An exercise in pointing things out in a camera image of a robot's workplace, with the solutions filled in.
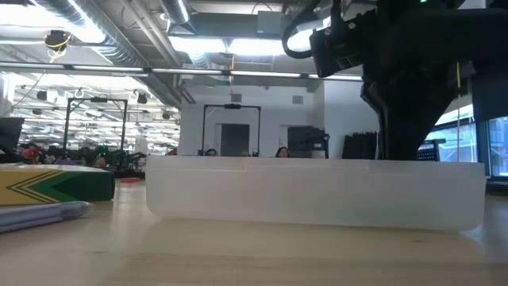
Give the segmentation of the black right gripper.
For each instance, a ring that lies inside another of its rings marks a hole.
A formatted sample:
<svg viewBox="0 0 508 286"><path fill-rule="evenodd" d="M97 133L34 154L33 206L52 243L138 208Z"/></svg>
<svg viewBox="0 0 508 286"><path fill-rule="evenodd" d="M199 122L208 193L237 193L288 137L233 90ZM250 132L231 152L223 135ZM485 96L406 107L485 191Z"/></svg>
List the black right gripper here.
<svg viewBox="0 0 508 286"><path fill-rule="evenodd" d="M360 46L364 60L361 98L383 127L428 125L453 97L451 65L475 59L475 47L457 39L383 39ZM431 127L381 131L384 160L415 160Z"/></svg>

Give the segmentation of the translucent white plastic box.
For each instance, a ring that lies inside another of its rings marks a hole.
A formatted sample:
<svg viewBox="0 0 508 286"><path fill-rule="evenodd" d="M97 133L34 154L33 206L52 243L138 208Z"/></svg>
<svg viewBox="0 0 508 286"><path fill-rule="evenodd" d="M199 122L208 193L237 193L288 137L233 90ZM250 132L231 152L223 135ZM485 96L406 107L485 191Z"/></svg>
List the translucent white plastic box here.
<svg viewBox="0 0 508 286"><path fill-rule="evenodd" d="M486 177L479 163L153 156L145 183L161 217L471 230Z"/></svg>

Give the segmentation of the yellow green crayon box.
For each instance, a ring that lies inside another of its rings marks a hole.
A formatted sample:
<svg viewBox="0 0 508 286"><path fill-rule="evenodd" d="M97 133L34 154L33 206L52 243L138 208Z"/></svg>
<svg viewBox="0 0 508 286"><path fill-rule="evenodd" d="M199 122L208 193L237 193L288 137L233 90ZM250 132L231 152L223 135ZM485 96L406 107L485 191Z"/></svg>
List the yellow green crayon box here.
<svg viewBox="0 0 508 286"><path fill-rule="evenodd" d="M0 164L0 206L110 201L114 191L114 174L100 168Z"/></svg>

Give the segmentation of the lavender grey marker pen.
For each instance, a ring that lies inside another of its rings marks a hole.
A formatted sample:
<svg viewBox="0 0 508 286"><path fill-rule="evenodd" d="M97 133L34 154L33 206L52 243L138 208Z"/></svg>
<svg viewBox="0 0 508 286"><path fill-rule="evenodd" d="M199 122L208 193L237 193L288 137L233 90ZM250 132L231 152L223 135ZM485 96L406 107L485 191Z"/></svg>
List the lavender grey marker pen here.
<svg viewBox="0 0 508 286"><path fill-rule="evenodd" d="M0 234L81 218L93 206L92 203L74 201L0 210Z"/></svg>

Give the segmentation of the black perforated cart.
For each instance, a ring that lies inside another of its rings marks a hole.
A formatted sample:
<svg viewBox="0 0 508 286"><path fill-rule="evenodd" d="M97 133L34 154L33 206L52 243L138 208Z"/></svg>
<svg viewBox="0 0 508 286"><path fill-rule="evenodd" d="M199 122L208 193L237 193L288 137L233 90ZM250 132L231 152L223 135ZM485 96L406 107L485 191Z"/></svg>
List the black perforated cart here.
<svg viewBox="0 0 508 286"><path fill-rule="evenodd" d="M444 138L423 141L417 151L417 160L439 161L440 144L444 144L445 142L446 140Z"/></svg>

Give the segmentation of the black stacked panels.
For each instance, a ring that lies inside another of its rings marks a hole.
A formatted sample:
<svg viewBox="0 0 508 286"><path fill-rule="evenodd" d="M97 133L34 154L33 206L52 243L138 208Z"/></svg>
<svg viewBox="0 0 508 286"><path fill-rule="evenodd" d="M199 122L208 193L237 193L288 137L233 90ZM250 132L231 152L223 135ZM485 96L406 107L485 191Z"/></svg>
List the black stacked panels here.
<svg viewBox="0 0 508 286"><path fill-rule="evenodd" d="M378 132L352 133L344 137L342 159L375 160L378 157Z"/></svg>

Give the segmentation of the black printer cabinet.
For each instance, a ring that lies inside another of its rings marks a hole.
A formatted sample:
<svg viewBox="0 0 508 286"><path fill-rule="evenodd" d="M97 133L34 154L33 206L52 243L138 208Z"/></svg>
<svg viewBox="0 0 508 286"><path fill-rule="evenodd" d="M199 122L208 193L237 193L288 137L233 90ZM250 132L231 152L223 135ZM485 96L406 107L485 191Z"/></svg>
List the black printer cabinet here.
<svg viewBox="0 0 508 286"><path fill-rule="evenodd" d="M287 148L293 157L329 158L329 135L322 128L290 126L287 128Z"/></svg>

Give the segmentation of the dark grey door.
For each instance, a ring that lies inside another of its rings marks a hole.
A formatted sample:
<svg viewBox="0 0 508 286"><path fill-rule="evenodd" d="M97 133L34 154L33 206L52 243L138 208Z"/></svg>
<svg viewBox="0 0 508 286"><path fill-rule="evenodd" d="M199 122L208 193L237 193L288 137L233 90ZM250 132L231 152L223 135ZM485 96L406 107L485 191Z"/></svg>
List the dark grey door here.
<svg viewBox="0 0 508 286"><path fill-rule="evenodd" d="M249 150L250 125L223 124L221 126L221 156L246 157Z"/></svg>

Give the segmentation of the grey ceiling box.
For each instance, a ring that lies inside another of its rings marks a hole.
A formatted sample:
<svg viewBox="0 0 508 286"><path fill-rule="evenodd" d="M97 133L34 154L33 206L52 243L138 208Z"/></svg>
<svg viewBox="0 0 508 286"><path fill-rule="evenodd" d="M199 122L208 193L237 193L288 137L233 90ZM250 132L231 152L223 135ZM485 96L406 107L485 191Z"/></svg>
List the grey ceiling box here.
<svg viewBox="0 0 508 286"><path fill-rule="evenodd" d="M282 14L273 11L259 11L257 13L256 31L260 34L276 35L280 33Z"/></svg>

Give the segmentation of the black-edged distant table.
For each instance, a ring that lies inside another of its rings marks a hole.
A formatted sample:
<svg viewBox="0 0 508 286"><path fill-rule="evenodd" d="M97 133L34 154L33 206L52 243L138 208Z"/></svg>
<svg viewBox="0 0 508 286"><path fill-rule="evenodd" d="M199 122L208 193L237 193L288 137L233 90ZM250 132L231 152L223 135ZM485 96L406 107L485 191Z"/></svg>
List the black-edged distant table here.
<svg viewBox="0 0 508 286"><path fill-rule="evenodd" d="M114 176L116 179L138 178L140 180L144 180L145 172L138 172L133 170L116 170L114 171Z"/></svg>

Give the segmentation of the long linear ceiling light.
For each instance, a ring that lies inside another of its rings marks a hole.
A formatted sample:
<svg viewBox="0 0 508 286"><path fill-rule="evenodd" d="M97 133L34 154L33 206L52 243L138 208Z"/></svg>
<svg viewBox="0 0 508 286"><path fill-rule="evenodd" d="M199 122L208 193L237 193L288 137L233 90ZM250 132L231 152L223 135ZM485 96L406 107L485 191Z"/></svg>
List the long linear ceiling light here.
<svg viewBox="0 0 508 286"><path fill-rule="evenodd" d="M76 72L101 72L126 74L127 76L148 75L148 74L172 74L172 75L206 75L206 76L244 76L264 77L281 79L312 79L328 81L352 81L361 82L359 75L331 75L320 78L316 74L297 72L276 72L276 71L242 71L242 70L217 70L217 69L196 69L196 68L142 68L142 67L120 67L120 66L98 66L81 64L40 64L0 61L0 68L19 70L41 70L41 71L69 71Z"/></svg>

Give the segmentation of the dark computer monitor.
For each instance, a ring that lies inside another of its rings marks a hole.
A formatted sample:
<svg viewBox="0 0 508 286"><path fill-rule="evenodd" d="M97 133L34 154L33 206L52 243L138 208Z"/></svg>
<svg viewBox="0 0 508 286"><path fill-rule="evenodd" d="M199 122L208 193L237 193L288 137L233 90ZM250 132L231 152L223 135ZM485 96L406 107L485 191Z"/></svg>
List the dark computer monitor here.
<svg viewBox="0 0 508 286"><path fill-rule="evenodd" d="M24 118L0 118L0 147L13 150L17 147Z"/></svg>

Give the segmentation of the black metal frame stand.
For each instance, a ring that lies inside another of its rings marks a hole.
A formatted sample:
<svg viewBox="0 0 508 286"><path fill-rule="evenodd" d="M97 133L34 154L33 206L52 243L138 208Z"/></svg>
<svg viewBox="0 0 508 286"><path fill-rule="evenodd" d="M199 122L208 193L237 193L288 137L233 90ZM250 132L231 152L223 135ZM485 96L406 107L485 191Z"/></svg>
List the black metal frame stand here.
<svg viewBox="0 0 508 286"><path fill-rule="evenodd" d="M213 107L213 108L220 107L220 108L224 108L224 109L227 109L227 110L240 110L242 108L245 108L245 109L256 109L256 110L258 110L258 119L257 119L257 125L258 125L258 129L257 129L257 148L255 149L255 151L251 155L253 155L254 157L259 157L260 156L260 130L261 130L261 112L262 112L261 110L262 110L262 107L261 106L246 106L246 105L241 105L241 104L236 104L236 103L227 103L227 104L223 104L223 105L205 104L203 106L203 110L202 110L202 139L201 139L201 148L198 149L198 152L200 153L201 156L205 156L205 153L206 153L206 151L205 151L206 119L207 119L206 110L209 107Z"/></svg>
<svg viewBox="0 0 508 286"><path fill-rule="evenodd" d="M71 113L74 112L76 109L79 109L81 104L85 101L89 102L96 102L96 103L108 103L108 102L122 102L124 104L123 108L120 109L120 111L123 114L122 119L122 125L121 125L121 144L120 144L120 151L118 155L119 163L122 164L123 160L125 159L126 155L124 152L124 143L125 143L125 127L126 127L126 119L127 119L127 107L128 107L128 101L126 99L108 99L107 97L92 97L92 98L69 98L67 100L67 109L66 109L66 117L64 122L64 133L63 133L63 151L67 151L67 140L68 140L68 129L70 124L70 117Z"/></svg>

